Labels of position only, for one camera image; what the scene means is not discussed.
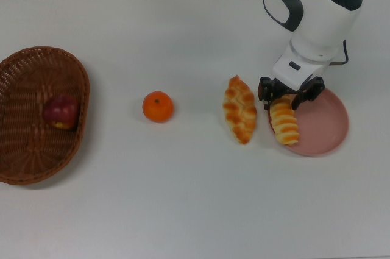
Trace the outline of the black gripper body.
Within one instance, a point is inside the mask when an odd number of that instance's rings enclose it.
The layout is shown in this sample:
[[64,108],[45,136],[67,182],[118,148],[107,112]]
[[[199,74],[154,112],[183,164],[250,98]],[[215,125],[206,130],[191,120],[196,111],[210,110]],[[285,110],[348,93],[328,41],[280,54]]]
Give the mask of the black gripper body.
[[284,96],[287,94],[299,94],[299,90],[293,90],[278,79],[274,79],[274,96]]

